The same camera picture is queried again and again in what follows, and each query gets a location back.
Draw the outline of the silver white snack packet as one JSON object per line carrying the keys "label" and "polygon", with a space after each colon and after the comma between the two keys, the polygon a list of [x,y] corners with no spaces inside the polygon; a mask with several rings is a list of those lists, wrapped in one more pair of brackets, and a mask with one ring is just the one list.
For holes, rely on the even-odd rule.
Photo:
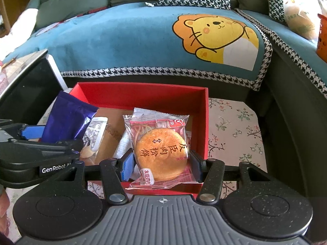
{"label": "silver white snack packet", "polygon": [[[149,115],[153,110],[144,109],[144,108],[134,108],[132,116],[143,116]],[[120,142],[118,143],[117,149],[113,155],[114,158],[120,159],[123,155],[131,148],[131,142],[129,140],[129,135],[125,130]]]}

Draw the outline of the purple pastry packet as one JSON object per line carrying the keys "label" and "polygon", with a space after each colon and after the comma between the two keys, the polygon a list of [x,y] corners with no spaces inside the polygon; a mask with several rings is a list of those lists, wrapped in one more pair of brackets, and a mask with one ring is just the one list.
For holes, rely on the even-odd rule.
{"label": "purple pastry packet", "polygon": [[60,92],[49,113],[41,141],[82,140],[81,158],[95,160],[108,123],[107,117],[96,116],[97,111],[94,105]]}

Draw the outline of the orange pastry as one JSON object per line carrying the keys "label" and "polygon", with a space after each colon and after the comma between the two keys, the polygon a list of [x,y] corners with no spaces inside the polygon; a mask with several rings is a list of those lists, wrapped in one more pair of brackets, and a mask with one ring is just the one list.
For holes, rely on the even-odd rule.
{"label": "orange pastry", "polygon": [[123,117],[140,172],[130,190],[163,190],[196,182],[189,163],[188,115],[151,112]]}

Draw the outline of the brown wafer packet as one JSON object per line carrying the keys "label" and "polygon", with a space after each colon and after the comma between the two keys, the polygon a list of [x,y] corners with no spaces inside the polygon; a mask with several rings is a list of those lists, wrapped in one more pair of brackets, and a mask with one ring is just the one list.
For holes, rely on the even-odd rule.
{"label": "brown wafer packet", "polygon": [[125,131],[123,115],[131,114],[132,110],[99,108],[83,136],[80,160],[86,165],[97,165],[102,160],[113,158]]}

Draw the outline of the black side table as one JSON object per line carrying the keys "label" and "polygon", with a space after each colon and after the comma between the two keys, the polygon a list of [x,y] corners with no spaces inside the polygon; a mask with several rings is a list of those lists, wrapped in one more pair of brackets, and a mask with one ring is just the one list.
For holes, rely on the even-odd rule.
{"label": "black side table", "polygon": [[1,70],[1,119],[35,125],[67,88],[47,50],[15,58]]}

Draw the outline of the floral tablecloth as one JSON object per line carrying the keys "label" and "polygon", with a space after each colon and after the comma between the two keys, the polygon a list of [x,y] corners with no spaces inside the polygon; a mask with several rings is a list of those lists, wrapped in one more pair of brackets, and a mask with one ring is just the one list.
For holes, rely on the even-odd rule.
{"label": "floral tablecloth", "polygon": [[[244,102],[209,98],[208,157],[238,166],[240,161],[250,162],[267,171],[264,147],[255,112]],[[12,216],[13,205],[34,186],[24,189],[3,190],[1,209],[7,208],[1,218],[1,232],[15,242],[21,235]],[[237,189],[236,182],[223,182],[221,198]]]}

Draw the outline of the red cardboard box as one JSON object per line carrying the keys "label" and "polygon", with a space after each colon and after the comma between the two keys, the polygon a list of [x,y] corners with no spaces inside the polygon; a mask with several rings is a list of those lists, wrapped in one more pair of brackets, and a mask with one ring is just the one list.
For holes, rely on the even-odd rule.
{"label": "red cardboard box", "polygon": [[70,94],[122,123],[141,173],[125,189],[161,193],[195,183],[193,172],[208,154],[208,89],[134,82],[81,82]]}

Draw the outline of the blue lion sofa cover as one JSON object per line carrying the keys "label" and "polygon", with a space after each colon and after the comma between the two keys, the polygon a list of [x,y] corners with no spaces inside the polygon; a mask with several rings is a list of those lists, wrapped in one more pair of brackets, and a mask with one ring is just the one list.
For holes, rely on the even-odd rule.
{"label": "blue lion sofa cover", "polygon": [[[247,41],[229,46],[226,64],[203,61],[193,31],[201,17],[223,16],[253,31],[259,48]],[[184,76],[259,90],[272,54],[281,50],[307,79],[326,94],[326,63],[310,41],[266,15],[241,9],[151,7],[132,3],[65,20],[35,32],[8,58],[47,50],[63,77]]]}

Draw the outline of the orange basket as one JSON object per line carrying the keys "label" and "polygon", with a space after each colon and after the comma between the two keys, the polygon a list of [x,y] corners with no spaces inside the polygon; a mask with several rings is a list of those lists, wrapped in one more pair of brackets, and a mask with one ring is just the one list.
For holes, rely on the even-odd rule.
{"label": "orange basket", "polygon": [[327,17],[322,14],[318,14],[318,17],[320,29],[316,53],[324,62],[327,62]]}

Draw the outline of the white plastic bag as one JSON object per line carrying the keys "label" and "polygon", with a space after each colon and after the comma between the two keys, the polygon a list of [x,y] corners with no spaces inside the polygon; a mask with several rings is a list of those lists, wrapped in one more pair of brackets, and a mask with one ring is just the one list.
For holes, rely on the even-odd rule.
{"label": "white plastic bag", "polygon": [[283,0],[284,18],[289,29],[301,37],[318,40],[321,8],[318,0]]}

